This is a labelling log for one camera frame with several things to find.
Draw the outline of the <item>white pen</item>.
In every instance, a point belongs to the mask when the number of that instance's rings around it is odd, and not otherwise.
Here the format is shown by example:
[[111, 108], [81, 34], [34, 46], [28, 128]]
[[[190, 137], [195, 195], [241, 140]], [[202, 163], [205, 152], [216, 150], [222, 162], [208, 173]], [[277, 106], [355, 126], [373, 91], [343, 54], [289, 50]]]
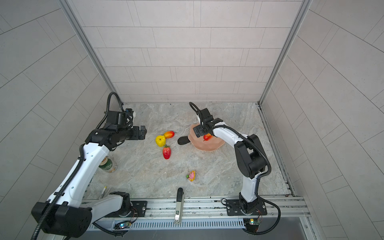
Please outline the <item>white pen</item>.
[[106, 189], [107, 189], [107, 186], [103, 187], [102, 192], [100, 194], [100, 199], [102, 199], [104, 197]]

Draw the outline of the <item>yellow fake apple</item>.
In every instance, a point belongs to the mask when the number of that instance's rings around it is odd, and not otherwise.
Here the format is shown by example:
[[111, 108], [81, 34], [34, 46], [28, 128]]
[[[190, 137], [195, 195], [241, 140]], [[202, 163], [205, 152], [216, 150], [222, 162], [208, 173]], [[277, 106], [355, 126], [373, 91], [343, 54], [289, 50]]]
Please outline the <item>yellow fake apple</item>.
[[167, 138], [164, 135], [159, 135], [156, 137], [155, 141], [159, 147], [165, 147]]

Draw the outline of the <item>aluminium corner profile left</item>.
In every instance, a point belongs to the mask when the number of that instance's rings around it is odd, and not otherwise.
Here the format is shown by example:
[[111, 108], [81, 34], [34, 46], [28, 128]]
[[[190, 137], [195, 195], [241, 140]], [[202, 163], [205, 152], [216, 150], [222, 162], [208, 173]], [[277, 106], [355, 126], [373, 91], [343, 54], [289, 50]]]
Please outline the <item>aluminium corner profile left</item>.
[[101, 58], [98, 56], [96, 50], [92, 46], [88, 37], [86, 36], [86, 33], [83, 27], [81, 26], [80, 20], [78, 20], [78, 18], [75, 15], [74, 7], [72, 7], [73, 4], [71, 4], [70, 1], [58, 0], [57, 2], [60, 8], [62, 9], [62, 11], [64, 12], [64, 15], [67, 18], [69, 24], [71, 25], [76, 35], [78, 36], [80, 43], [84, 47], [88, 56], [90, 57], [93, 65], [97, 69], [99, 75], [107, 85], [109, 93], [116, 92], [117, 91], [116, 88], [113, 86], [111, 79], [109, 78], [104, 66], [102, 65]]

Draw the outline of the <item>right green circuit board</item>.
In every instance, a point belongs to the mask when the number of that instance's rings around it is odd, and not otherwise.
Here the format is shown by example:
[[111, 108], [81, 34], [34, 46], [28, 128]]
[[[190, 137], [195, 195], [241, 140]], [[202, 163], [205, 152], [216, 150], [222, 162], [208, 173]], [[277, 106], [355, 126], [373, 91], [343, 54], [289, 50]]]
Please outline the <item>right green circuit board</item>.
[[260, 226], [260, 220], [259, 219], [243, 219], [244, 221], [244, 231], [249, 233], [249, 234], [253, 234], [255, 235], [258, 230], [259, 230], [259, 226]]

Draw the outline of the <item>black fake eggplant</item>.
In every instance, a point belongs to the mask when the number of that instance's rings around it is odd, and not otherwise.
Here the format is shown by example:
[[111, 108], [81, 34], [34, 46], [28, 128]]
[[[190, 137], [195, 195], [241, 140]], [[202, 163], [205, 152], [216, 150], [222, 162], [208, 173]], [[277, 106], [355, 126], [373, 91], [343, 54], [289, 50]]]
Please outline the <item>black fake eggplant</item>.
[[190, 143], [190, 140], [189, 140], [188, 136], [183, 136], [183, 137], [180, 137], [178, 139], [178, 144], [179, 145], [186, 145], [188, 143]]

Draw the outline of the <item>left green circuit board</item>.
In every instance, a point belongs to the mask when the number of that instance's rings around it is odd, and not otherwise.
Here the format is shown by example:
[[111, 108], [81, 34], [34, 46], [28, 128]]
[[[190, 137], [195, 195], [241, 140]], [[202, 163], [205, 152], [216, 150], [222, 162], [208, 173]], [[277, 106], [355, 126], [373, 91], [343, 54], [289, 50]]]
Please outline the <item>left green circuit board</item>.
[[114, 230], [123, 230], [123, 229], [129, 229], [132, 225], [131, 221], [123, 221], [115, 224]]

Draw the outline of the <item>green drink can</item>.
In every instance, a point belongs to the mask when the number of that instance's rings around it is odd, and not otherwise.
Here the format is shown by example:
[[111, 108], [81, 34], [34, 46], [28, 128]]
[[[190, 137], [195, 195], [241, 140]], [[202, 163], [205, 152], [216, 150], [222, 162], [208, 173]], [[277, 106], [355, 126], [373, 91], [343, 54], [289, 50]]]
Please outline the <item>green drink can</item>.
[[107, 173], [113, 173], [117, 170], [117, 164], [108, 156], [99, 164], [99, 168]]

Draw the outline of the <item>red fake peach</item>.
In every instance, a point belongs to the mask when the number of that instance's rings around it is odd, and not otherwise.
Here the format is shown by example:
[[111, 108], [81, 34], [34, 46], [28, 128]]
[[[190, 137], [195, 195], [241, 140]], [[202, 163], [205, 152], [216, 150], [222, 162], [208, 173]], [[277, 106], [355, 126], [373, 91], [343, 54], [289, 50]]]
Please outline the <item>red fake peach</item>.
[[211, 134], [204, 135], [204, 141], [209, 141], [213, 136]]

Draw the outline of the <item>red yellow fake mango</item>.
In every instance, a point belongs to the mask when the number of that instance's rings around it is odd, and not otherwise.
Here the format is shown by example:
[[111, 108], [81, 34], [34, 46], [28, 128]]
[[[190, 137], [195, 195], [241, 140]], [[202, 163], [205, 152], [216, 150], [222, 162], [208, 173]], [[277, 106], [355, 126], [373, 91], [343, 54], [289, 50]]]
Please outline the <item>red yellow fake mango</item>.
[[168, 132], [165, 132], [164, 133], [164, 137], [166, 138], [166, 139], [171, 139], [171, 138], [173, 138], [175, 136], [175, 132], [174, 131], [168, 131]]

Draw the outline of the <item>red fake strawberry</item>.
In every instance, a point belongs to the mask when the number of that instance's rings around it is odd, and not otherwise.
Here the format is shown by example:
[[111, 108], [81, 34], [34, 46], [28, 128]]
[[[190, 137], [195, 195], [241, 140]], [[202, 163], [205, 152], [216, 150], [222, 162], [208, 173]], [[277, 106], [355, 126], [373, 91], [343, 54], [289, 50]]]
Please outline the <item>red fake strawberry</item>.
[[163, 157], [168, 160], [171, 157], [172, 150], [169, 146], [164, 146], [163, 148]]

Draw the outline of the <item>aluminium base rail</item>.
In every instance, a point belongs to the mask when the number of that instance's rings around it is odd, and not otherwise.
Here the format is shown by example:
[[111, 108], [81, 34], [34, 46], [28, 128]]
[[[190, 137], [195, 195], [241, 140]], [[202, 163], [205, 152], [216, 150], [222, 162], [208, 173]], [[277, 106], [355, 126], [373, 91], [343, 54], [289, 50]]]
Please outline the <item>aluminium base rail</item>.
[[[288, 217], [309, 217], [310, 211], [302, 197], [292, 196], [267, 196], [265, 205], [268, 214], [266, 216], [228, 216], [226, 206], [222, 204], [222, 199], [234, 200], [234, 197], [207, 197], [207, 198], [185, 198], [182, 214], [182, 222], [187, 219], [259, 219]], [[144, 198], [131, 199], [131, 201], [147, 201], [147, 209], [144, 217], [139, 220], [174, 220], [176, 211], [176, 198]]]

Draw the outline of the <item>small pink yellow toy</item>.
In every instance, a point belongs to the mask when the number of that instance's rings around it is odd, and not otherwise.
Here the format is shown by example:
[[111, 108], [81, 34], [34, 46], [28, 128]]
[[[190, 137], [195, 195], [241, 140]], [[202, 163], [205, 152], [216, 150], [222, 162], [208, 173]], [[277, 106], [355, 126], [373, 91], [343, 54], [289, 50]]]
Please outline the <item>small pink yellow toy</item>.
[[193, 182], [196, 178], [196, 171], [191, 171], [186, 175], [186, 178], [190, 181]]

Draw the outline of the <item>aluminium corner profile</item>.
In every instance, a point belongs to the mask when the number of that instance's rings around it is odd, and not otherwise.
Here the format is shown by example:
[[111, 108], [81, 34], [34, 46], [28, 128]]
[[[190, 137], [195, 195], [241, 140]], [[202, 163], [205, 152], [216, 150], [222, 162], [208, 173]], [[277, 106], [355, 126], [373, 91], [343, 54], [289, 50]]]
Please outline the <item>aluminium corner profile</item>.
[[60, 8], [62, 9], [62, 11], [64, 12], [64, 15], [67, 18], [69, 24], [71, 25], [76, 35], [78, 36], [80, 43], [84, 47], [88, 56], [90, 57], [93, 65], [97, 69], [99, 75], [107, 85], [109, 93], [116, 92], [117, 91], [116, 88], [113, 86], [111, 79], [109, 78], [104, 66], [102, 65], [101, 58], [98, 56], [96, 50], [92, 46], [88, 37], [86, 36], [86, 33], [83, 27], [81, 26], [80, 20], [78, 20], [78, 18], [75, 15], [74, 7], [72, 7], [73, 4], [71, 4], [70, 1], [58, 0], [57, 2]]
[[266, 88], [265, 90], [263, 91], [263, 94], [260, 98], [260, 101], [259, 101], [259, 106], [262, 106], [263, 103], [265, 102], [266, 98], [267, 98], [267, 95], [272, 87], [272, 84], [277, 76], [277, 74], [279, 73], [279, 70], [284, 62], [284, 59], [285, 57], [287, 56], [288, 52], [289, 52], [289, 49], [292, 45], [292, 43], [294, 42], [294, 39], [300, 29], [300, 26], [306, 16], [306, 13], [308, 12], [309, 10], [309, 7], [311, 5], [311, 2], [310, 0], [304, 0], [299, 8], [299, 11], [297, 13], [297, 16], [293, 22], [293, 25], [289, 31], [289, 34], [284, 42], [284, 45], [283, 45], [283, 48], [279, 54], [279, 57], [277, 59], [277, 62], [272, 70], [272, 73], [270, 75], [270, 78], [266, 84]]

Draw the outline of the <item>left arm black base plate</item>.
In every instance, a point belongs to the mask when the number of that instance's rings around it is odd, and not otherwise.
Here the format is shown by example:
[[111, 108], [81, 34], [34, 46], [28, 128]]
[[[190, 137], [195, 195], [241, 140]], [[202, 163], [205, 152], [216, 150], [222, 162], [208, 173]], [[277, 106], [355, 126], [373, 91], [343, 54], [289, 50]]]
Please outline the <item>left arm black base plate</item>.
[[131, 201], [132, 207], [124, 213], [113, 212], [105, 218], [141, 218], [146, 214], [147, 201]]

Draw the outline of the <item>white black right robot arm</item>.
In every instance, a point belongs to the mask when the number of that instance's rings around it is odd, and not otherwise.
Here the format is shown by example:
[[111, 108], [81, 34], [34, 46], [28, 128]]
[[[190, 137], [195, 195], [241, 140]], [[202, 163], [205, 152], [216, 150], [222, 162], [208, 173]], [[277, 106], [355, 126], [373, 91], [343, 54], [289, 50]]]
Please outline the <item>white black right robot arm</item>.
[[260, 180], [272, 172], [259, 137], [243, 135], [220, 118], [215, 119], [207, 108], [200, 110], [192, 102], [189, 105], [199, 120], [199, 125], [193, 128], [196, 137], [210, 134], [234, 148], [237, 166], [243, 175], [243, 186], [239, 195], [240, 209], [246, 215], [255, 212], [264, 201], [259, 195]]

